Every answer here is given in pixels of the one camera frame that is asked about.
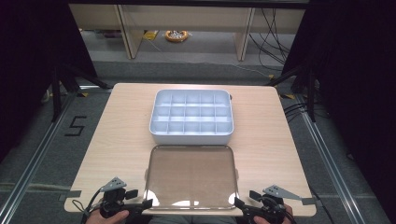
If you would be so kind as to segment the clear plastic box lid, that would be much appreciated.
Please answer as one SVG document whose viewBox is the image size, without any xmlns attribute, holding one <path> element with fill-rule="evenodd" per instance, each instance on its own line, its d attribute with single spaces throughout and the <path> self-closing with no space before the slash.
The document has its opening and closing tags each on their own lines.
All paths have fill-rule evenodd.
<svg viewBox="0 0 396 224">
<path fill-rule="evenodd" d="M 156 146 L 144 196 L 154 210 L 231 210 L 238 196 L 233 150 L 227 146 Z"/>
</svg>

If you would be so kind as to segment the aluminium floor rail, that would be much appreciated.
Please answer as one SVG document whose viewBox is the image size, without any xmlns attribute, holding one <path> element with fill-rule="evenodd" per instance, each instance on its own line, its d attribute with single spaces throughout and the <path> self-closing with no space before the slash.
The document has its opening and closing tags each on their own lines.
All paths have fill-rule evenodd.
<svg viewBox="0 0 396 224">
<path fill-rule="evenodd" d="M 50 148 L 50 144 L 52 143 L 54 136 L 62 125 L 68 108 L 76 99 L 76 97 L 77 95 L 75 93 L 66 94 L 66 96 L 64 97 L 64 101 L 61 103 L 61 112 L 55 119 L 49 120 L 48 128 L 43 133 L 43 136 L 40 139 L 38 146 L 35 148 L 34 153 L 29 158 L 29 161 L 22 169 L 22 173 L 19 178 L 14 183 L 0 183 L 0 193 L 5 187 L 7 187 L 5 191 L 8 193 L 8 196 L 0 205 L 1 224 L 8 223 L 15 214 L 18 206 L 21 203 L 23 195 L 28 190 L 29 184 L 31 183 L 35 173 L 38 170 L 38 167 L 44 160 L 44 157 Z"/>
<path fill-rule="evenodd" d="M 345 179 L 343 178 L 331 152 L 326 145 L 324 138 L 322 137 L 318 125 L 312 120 L 308 112 L 303 113 L 304 123 L 310 132 L 313 141 L 316 145 L 318 153 L 322 158 L 324 166 L 329 174 L 330 179 L 334 185 L 334 188 L 344 206 L 346 213 L 352 224 L 366 224 L 361 210 L 358 207 L 356 200 L 354 199 Z"/>
</svg>

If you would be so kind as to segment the person's left hand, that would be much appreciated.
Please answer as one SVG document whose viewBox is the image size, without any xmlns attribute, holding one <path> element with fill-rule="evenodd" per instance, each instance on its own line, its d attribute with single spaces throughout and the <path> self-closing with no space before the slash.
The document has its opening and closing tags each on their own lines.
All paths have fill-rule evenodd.
<svg viewBox="0 0 396 224">
<path fill-rule="evenodd" d="M 127 210 L 120 211 L 113 217 L 105 218 L 100 214 L 99 210 L 91 212 L 85 224 L 122 224 L 124 220 L 129 216 Z"/>
</svg>

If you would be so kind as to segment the black tripod stand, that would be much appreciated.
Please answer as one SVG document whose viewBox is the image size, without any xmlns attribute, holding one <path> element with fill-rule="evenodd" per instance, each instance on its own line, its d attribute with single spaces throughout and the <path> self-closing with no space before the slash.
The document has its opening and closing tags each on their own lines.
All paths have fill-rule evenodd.
<svg viewBox="0 0 396 224">
<path fill-rule="evenodd" d="M 101 81 L 98 77 L 89 75 L 73 65 L 67 63 L 60 63 L 56 65 L 51 71 L 53 102 L 52 121 L 55 121 L 57 118 L 59 118 L 62 112 L 61 85 L 64 85 L 67 92 L 77 93 L 81 90 L 81 87 L 76 81 L 76 77 L 82 77 L 83 79 L 98 86 L 100 89 L 112 89 L 112 86 Z"/>
<path fill-rule="evenodd" d="M 312 122 L 315 122 L 314 115 L 314 101 L 315 101 L 315 73 L 312 68 L 308 65 L 298 65 L 295 68 L 290 69 L 278 78 L 275 78 L 267 83 L 267 86 L 274 87 L 275 85 L 287 80 L 290 77 L 295 77 L 291 90 L 294 93 L 301 93 L 303 90 L 307 90 L 307 102 L 306 108 L 308 117 Z"/>
</svg>

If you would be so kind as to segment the black curtain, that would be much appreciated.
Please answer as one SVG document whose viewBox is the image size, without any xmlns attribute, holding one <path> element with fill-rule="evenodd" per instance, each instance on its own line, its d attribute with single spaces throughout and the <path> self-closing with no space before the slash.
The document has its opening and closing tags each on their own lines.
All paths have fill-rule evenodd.
<svg viewBox="0 0 396 224">
<path fill-rule="evenodd" d="M 308 0 L 290 70 L 314 57 L 346 147 L 396 224 L 396 0 Z"/>
<path fill-rule="evenodd" d="M 96 75 L 67 0 L 0 0 L 0 161 L 66 64 Z"/>
</svg>

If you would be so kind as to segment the person's right hand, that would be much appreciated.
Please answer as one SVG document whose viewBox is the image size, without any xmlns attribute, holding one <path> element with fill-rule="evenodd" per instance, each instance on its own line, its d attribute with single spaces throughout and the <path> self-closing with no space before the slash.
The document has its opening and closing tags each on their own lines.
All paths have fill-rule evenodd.
<svg viewBox="0 0 396 224">
<path fill-rule="evenodd" d="M 294 220 L 293 213 L 292 213 L 292 208 L 290 206 L 288 206 L 287 204 L 284 204 L 284 206 L 286 208 L 286 215 L 283 219 L 282 224 L 295 224 L 295 220 Z M 271 224 L 263 217 L 254 217 L 253 220 L 256 224 Z"/>
</svg>

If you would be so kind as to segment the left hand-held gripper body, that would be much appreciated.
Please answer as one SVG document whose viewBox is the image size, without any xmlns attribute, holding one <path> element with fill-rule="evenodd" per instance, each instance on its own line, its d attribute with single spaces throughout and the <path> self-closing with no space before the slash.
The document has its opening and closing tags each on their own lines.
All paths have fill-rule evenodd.
<svg viewBox="0 0 396 224">
<path fill-rule="evenodd" d="M 100 191 L 104 193 L 100 204 L 100 214 L 104 218 L 114 217 L 119 212 L 125 211 L 124 202 L 127 184 L 117 176 L 112 178 Z"/>
</svg>

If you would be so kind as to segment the white compartment storage box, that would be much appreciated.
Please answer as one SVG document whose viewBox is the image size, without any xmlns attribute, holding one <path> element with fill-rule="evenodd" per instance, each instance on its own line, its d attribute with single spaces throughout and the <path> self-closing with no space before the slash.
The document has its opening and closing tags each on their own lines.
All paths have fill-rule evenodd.
<svg viewBox="0 0 396 224">
<path fill-rule="evenodd" d="M 225 90 L 160 90 L 149 131 L 157 145 L 227 145 L 233 134 L 232 96 Z"/>
</svg>

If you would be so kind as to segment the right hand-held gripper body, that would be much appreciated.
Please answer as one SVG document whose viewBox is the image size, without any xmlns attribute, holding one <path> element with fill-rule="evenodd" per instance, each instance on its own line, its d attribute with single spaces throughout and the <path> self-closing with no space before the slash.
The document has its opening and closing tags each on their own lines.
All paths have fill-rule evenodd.
<svg viewBox="0 0 396 224">
<path fill-rule="evenodd" d="M 262 200 L 261 207 L 248 205 L 251 211 L 249 217 L 244 218 L 249 224 L 253 224 L 254 217 L 263 217 L 271 224 L 282 224 L 286 215 L 286 208 L 284 206 L 284 199 L 292 199 L 300 201 L 301 197 L 277 185 L 268 187 L 260 193 Z"/>
</svg>

